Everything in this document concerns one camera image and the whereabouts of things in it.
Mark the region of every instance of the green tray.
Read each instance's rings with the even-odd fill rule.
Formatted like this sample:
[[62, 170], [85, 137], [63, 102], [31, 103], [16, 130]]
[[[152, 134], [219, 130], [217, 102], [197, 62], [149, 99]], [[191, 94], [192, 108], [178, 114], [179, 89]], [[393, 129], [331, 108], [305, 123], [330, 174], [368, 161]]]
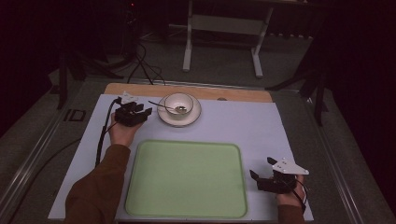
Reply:
[[146, 140], [125, 204], [140, 217], [242, 217], [248, 210], [239, 147]]

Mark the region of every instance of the white bowl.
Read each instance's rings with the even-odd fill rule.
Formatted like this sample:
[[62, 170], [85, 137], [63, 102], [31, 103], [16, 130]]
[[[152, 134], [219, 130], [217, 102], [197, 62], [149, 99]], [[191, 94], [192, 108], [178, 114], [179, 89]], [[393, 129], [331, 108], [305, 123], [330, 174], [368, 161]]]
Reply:
[[[166, 112], [173, 118], [173, 119], [184, 119], [186, 118], [193, 108], [193, 100], [191, 97], [186, 93], [173, 93], [166, 97], [164, 105], [166, 106]], [[186, 108], [186, 112], [179, 113], [174, 108], [178, 106], [184, 106]]]

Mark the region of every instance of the white plate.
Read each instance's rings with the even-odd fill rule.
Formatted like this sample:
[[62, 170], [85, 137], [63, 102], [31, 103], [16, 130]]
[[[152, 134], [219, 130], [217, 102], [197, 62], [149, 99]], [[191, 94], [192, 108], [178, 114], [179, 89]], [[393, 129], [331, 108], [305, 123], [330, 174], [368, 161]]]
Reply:
[[[158, 111], [158, 115], [160, 116], [160, 118], [164, 122], [166, 122], [166, 123], [168, 123], [168, 124], [170, 124], [172, 126], [175, 126], [175, 127], [184, 127], [184, 126], [187, 126], [187, 125], [192, 124], [193, 122], [195, 122], [199, 118], [199, 116], [201, 115], [202, 108], [201, 108], [201, 104], [199, 103], [199, 101], [195, 97], [193, 97], [191, 95], [189, 95], [189, 96], [193, 100], [193, 108], [192, 108], [192, 111], [190, 112], [190, 114], [186, 118], [184, 118], [184, 119], [173, 119], [166, 112], [166, 109], [163, 106], [157, 106], [157, 111]], [[166, 97], [168, 97], [168, 96], [165, 96], [165, 97], [163, 97], [161, 99], [161, 101], [159, 102], [160, 105], [164, 104], [164, 101], [165, 101]]]

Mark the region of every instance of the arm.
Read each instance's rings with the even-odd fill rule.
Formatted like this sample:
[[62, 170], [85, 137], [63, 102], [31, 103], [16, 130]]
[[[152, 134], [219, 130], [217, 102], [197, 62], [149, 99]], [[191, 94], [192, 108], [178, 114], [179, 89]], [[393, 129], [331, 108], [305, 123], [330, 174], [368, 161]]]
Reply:
[[109, 130], [111, 146], [102, 162], [73, 185], [66, 198], [64, 223], [113, 223], [122, 193], [124, 173], [131, 153], [128, 148], [142, 124], [125, 127], [114, 122]]
[[[297, 180], [303, 183], [304, 177], [297, 175]], [[297, 183], [295, 189], [296, 193], [300, 198], [305, 197], [303, 186]], [[303, 209], [300, 205], [299, 200], [293, 193], [277, 194], [277, 209], [278, 209], [278, 222], [279, 224], [302, 224], [304, 223]]]

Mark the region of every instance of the person's right hand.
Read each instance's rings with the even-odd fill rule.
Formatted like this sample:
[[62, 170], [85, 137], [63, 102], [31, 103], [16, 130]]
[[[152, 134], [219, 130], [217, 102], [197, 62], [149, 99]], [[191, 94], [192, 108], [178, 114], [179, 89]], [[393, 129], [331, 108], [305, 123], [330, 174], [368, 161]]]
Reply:
[[[297, 175], [297, 180], [300, 181], [302, 184], [304, 183], [304, 176], [303, 175]], [[294, 189], [298, 196], [303, 200], [305, 197], [305, 192], [303, 186], [297, 182], [297, 186]], [[277, 205], [283, 205], [283, 204], [288, 204], [288, 205], [294, 205], [301, 207], [301, 203], [299, 199], [292, 193], [285, 193], [285, 194], [277, 194], [276, 195], [276, 201]]]
[[143, 125], [136, 124], [134, 127], [127, 127], [115, 121], [115, 114], [111, 114], [111, 124], [108, 130], [110, 134], [111, 145], [123, 145], [129, 147], [134, 141], [134, 134]]

